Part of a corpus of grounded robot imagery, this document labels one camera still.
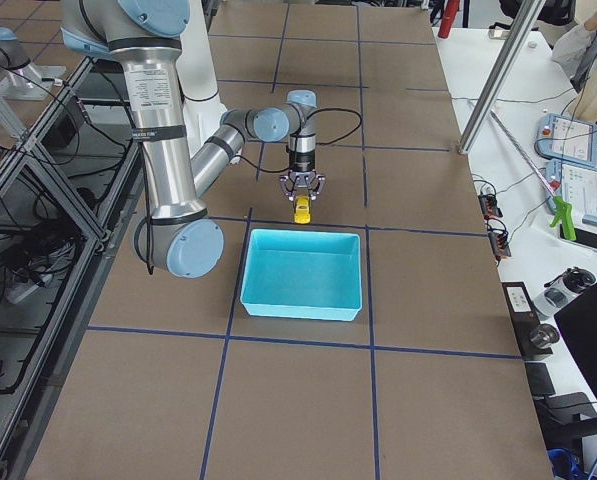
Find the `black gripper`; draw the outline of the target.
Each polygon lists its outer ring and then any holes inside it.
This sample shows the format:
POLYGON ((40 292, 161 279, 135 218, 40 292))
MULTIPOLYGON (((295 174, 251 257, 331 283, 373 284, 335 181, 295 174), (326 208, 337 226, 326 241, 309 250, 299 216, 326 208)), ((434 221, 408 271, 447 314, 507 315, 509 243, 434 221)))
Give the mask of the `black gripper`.
POLYGON ((310 201, 315 201, 322 193, 326 181, 323 174, 316 171, 316 151, 288 153, 288 171, 279 177, 280 187, 285 197, 295 203, 298 191, 305 189, 310 201))

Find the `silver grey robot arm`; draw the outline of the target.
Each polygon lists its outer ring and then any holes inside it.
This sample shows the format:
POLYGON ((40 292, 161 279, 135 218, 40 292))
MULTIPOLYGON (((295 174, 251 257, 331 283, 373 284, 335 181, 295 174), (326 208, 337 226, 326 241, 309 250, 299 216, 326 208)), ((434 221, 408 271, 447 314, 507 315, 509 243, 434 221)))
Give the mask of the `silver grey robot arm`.
POLYGON ((293 90, 277 107, 227 109, 198 1, 67 1, 62 16, 68 48, 122 67, 146 179, 134 243, 148 266, 184 278, 214 268, 224 236, 203 195, 252 140, 286 142, 281 190, 306 221, 325 182, 315 168, 312 91, 293 90))
POLYGON ((9 100, 41 101, 56 80, 61 81, 65 66, 36 64, 16 34, 0 27, 0 95, 9 100))

